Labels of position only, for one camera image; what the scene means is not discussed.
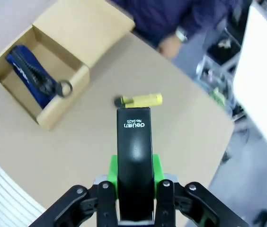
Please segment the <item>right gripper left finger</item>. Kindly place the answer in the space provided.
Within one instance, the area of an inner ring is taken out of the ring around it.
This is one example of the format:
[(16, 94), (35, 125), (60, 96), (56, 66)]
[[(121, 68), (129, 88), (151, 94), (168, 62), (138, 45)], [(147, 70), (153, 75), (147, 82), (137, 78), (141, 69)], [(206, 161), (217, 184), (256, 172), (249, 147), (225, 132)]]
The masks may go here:
[(97, 178), (87, 189), (82, 185), (71, 187), (30, 226), (79, 227), (97, 214), (97, 227), (118, 226), (116, 214), (117, 156), (110, 161), (108, 175)]

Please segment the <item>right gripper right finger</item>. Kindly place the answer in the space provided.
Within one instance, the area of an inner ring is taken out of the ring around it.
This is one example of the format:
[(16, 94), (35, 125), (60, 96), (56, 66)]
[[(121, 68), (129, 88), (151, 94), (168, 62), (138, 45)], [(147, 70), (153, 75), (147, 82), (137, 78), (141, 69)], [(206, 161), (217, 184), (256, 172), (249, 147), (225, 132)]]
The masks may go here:
[(176, 210), (198, 227), (248, 227), (217, 197), (198, 182), (182, 186), (177, 179), (166, 178), (159, 155), (153, 155), (156, 194), (156, 227), (175, 227)]

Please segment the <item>person's left hand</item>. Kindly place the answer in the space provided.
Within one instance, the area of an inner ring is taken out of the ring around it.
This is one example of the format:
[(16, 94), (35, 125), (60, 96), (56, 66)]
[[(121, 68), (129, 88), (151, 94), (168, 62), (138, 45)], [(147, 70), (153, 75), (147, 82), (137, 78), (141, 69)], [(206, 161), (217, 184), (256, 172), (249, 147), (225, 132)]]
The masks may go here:
[(181, 40), (176, 35), (164, 38), (158, 45), (158, 52), (167, 59), (173, 59), (182, 46)]

